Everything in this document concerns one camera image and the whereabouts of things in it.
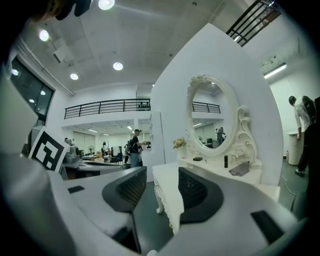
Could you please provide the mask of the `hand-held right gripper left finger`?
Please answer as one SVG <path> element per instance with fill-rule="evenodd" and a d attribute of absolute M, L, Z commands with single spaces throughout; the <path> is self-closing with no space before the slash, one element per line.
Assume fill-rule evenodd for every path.
<path fill-rule="evenodd" d="M 129 174 L 105 185 L 102 198 L 115 211 L 132 213 L 147 186 L 147 167 L 140 166 Z"/>

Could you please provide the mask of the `tube ceiling light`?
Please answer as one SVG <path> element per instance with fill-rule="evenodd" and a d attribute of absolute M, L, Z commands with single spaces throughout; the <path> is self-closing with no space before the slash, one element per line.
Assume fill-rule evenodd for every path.
<path fill-rule="evenodd" d="M 275 74 L 285 70 L 286 68 L 287 68 L 287 64 L 285 62 L 283 62 L 282 64 L 280 64 L 279 66 L 275 67 L 271 71 L 265 73 L 263 76 L 264 76 L 265 79 L 268 79 L 268 78 L 274 76 Z"/>

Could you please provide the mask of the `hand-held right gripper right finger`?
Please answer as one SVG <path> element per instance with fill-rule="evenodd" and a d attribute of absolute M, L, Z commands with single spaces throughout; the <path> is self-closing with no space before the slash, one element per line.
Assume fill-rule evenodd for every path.
<path fill-rule="evenodd" d="M 221 188 L 210 180 L 194 174 L 185 167 L 178 168 L 178 190 L 184 212 L 181 224 L 203 223 L 215 215 L 224 202 Z"/>

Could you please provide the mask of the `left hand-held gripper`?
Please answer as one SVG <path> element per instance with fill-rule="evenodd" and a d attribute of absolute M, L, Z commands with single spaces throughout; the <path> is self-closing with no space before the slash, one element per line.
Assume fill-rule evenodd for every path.
<path fill-rule="evenodd" d="M 28 158 L 38 161 L 46 170 L 59 172 L 67 153 L 67 144 L 51 129 L 43 126 L 37 134 Z"/>

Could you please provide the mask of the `dark window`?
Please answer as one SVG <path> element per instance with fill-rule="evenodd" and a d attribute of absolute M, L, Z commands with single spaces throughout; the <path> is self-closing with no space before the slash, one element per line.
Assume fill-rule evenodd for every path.
<path fill-rule="evenodd" d="M 12 61 L 11 80 L 39 119 L 46 121 L 54 91 L 31 73 L 17 58 Z"/>

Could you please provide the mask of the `peach flower bouquet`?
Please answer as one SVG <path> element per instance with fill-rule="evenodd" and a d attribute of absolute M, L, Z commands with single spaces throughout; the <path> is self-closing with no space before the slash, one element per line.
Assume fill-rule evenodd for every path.
<path fill-rule="evenodd" d="M 186 144 L 187 142 L 185 141 L 184 137 L 177 138 L 173 141 L 173 149 L 184 147 Z"/>

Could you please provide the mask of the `white round pedestal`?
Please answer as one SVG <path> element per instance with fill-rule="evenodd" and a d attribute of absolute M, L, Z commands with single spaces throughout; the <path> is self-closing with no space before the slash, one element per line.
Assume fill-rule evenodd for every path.
<path fill-rule="evenodd" d="M 288 135 L 288 163 L 297 166 L 303 153 L 304 132 L 301 133 L 300 140 L 297 139 L 298 133 L 291 131 Z"/>

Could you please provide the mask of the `grey cloth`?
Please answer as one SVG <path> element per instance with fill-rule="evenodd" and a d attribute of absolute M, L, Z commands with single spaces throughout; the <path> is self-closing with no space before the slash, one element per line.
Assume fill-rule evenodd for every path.
<path fill-rule="evenodd" d="M 249 167 L 250 167 L 249 161 L 242 162 L 241 164 L 237 165 L 236 167 L 230 169 L 229 173 L 232 176 L 242 177 L 250 171 Z"/>

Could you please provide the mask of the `black balcony railing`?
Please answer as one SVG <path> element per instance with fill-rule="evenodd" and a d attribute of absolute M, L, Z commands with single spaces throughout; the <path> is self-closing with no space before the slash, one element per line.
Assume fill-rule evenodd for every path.
<path fill-rule="evenodd" d="M 139 111 L 151 111 L 150 98 L 104 100 L 70 106 L 65 108 L 64 119 Z"/>
<path fill-rule="evenodd" d="M 243 47 L 280 15 L 276 0 L 255 0 L 226 34 Z"/>

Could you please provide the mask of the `oval mirror white ornate frame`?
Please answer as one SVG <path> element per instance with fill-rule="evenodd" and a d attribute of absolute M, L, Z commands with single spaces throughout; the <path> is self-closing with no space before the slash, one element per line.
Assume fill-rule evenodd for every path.
<path fill-rule="evenodd" d="M 213 82 L 217 85 L 226 97 L 229 106 L 230 116 L 230 133 L 228 133 L 225 141 L 216 149 L 210 149 L 201 144 L 199 138 L 196 136 L 195 128 L 192 120 L 192 102 L 199 86 Z M 235 92 L 230 85 L 211 75 L 196 75 L 189 82 L 187 88 L 187 127 L 186 133 L 188 137 L 188 144 L 196 153 L 206 156 L 211 160 L 217 160 L 219 157 L 228 156 L 237 163 L 248 161 L 251 164 L 258 164 L 258 150 L 254 137 L 250 131 L 249 123 L 251 121 L 248 116 L 248 108 L 240 105 Z"/>

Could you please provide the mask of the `white dressing table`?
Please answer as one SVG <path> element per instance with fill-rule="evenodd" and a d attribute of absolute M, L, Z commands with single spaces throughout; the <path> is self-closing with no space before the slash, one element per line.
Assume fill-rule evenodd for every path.
<path fill-rule="evenodd" d="M 233 169 L 238 165 L 235 160 L 228 159 L 228 167 L 225 168 L 222 158 L 212 159 L 205 157 L 201 161 L 194 161 L 191 157 L 187 157 L 179 158 L 173 163 L 153 166 L 154 193 L 158 202 L 156 212 L 158 214 L 165 212 L 169 220 L 169 226 L 173 233 L 177 234 L 180 229 L 180 215 L 186 209 L 178 189 L 179 167 L 195 168 L 207 173 L 251 184 L 274 201 L 279 201 L 281 188 L 261 183 L 263 164 L 260 160 L 254 160 L 249 165 L 249 172 L 243 176 L 231 175 L 229 169 Z"/>

